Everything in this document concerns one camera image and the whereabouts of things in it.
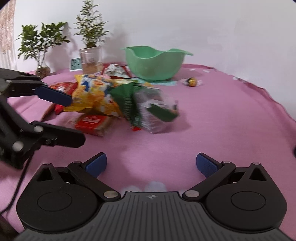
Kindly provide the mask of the yellow chips bag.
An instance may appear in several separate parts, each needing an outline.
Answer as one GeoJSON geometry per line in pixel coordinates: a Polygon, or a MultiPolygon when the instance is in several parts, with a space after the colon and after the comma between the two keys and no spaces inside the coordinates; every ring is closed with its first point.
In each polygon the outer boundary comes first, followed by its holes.
{"type": "Polygon", "coordinates": [[[122,117],[118,104],[110,91],[120,85],[136,82],[132,79],[110,79],[95,75],[75,75],[77,88],[72,92],[72,103],[64,107],[66,112],[105,114],[122,117]]]}

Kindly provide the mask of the red biscuit packet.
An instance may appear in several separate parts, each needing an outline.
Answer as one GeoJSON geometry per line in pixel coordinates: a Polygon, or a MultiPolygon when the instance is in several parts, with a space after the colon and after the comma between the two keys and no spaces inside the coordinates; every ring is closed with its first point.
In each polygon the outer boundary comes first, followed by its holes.
{"type": "Polygon", "coordinates": [[[67,125],[85,134],[103,137],[113,120],[114,118],[106,115],[83,114],[70,120],[67,125]]]}

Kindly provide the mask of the green snack bag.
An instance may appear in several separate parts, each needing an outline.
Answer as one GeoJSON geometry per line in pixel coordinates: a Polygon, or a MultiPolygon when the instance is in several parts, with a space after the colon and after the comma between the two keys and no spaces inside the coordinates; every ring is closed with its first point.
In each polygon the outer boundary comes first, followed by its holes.
{"type": "Polygon", "coordinates": [[[135,82],[121,84],[110,90],[123,116],[133,127],[160,133],[178,116],[178,103],[155,87],[135,82]]]}

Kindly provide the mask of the red snack packet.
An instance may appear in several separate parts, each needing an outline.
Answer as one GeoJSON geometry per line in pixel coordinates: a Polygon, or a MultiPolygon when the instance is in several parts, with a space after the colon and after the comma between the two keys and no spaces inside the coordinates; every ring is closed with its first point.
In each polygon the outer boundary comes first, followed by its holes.
{"type": "Polygon", "coordinates": [[[55,113],[55,115],[62,113],[64,107],[71,103],[70,96],[77,86],[77,82],[60,82],[42,90],[44,100],[51,103],[43,114],[42,120],[45,121],[52,113],[55,113]]]}

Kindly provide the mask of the white digital clock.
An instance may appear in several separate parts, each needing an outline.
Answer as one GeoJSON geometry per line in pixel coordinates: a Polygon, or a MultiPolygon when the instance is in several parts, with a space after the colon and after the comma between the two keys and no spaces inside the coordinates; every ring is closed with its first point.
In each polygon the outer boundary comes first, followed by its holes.
{"type": "Polygon", "coordinates": [[[80,71],[82,70],[81,58],[72,58],[70,60],[70,71],[80,71]]]}

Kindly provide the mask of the broad-leaf plant in glass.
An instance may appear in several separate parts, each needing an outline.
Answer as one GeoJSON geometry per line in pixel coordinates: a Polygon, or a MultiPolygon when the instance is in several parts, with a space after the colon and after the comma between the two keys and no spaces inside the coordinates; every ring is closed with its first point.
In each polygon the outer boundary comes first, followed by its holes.
{"type": "Polygon", "coordinates": [[[45,64],[45,56],[50,48],[69,43],[67,36],[62,33],[66,22],[45,24],[41,30],[36,25],[22,25],[22,32],[18,35],[21,45],[18,58],[34,59],[37,63],[35,75],[44,78],[50,75],[50,68],[45,64]]]}

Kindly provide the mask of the pink tablecloth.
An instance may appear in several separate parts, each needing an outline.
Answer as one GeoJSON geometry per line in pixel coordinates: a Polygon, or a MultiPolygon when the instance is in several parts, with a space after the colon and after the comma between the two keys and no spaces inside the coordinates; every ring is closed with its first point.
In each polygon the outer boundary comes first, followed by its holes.
{"type": "Polygon", "coordinates": [[[22,185],[43,163],[63,167],[99,152],[108,162],[99,179],[120,193],[184,192],[204,179],[196,168],[200,152],[239,167],[259,162],[287,201],[280,228],[295,238],[295,120],[265,89],[215,69],[183,68],[177,81],[161,87],[177,101],[180,113],[164,132],[133,131],[128,121],[117,119],[103,137],[87,135],[78,149],[55,146],[36,151],[22,185]],[[203,84],[182,84],[181,79],[190,77],[203,84]]]}

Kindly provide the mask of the red white candy bag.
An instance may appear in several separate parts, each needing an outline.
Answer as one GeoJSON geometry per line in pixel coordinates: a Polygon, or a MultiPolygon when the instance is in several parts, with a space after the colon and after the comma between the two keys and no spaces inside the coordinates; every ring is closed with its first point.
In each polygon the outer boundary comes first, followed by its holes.
{"type": "Polygon", "coordinates": [[[115,63],[104,66],[102,69],[102,75],[109,76],[110,79],[128,79],[132,77],[126,69],[126,66],[115,63]]]}

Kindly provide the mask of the fine-leaf plant in clear cup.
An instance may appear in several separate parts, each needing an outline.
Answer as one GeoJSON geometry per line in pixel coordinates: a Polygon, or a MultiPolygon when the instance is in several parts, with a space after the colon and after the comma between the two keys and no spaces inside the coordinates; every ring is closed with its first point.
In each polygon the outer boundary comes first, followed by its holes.
{"type": "Polygon", "coordinates": [[[82,9],[75,18],[75,35],[82,37],[85,48],[80,49],[80,59],[84,74],[95,74],[102,70],[101,43],[103,37],[108,33],[104,29],[106,22],[97,9],[99,5],[94,1],[84,1],[82,9]]]}

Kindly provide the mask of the gold wrapped chocolate ball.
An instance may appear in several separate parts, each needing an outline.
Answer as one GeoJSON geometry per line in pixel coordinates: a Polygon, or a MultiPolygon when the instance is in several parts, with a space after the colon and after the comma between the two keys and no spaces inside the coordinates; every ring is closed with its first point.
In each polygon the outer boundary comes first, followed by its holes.
{"type": "Polygon", "coordinates": [[[197,87],[203,84],[202,80],[197,80],[195,77],[181,79],[181,82],[188,87],[197,87]]]}

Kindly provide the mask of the green plastic bowl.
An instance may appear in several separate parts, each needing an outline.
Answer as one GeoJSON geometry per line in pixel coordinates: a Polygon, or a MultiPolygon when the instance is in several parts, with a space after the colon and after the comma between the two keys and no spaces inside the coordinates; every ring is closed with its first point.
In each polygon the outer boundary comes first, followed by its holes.
{"type": "Polygon", "coordinates": [[[132,46],[122,50],[132,74],[147,81],[171,79],[182,67],[185,56],[193,56],[193,53],[175,48],[161,51],[150,46],[132,46]]]}

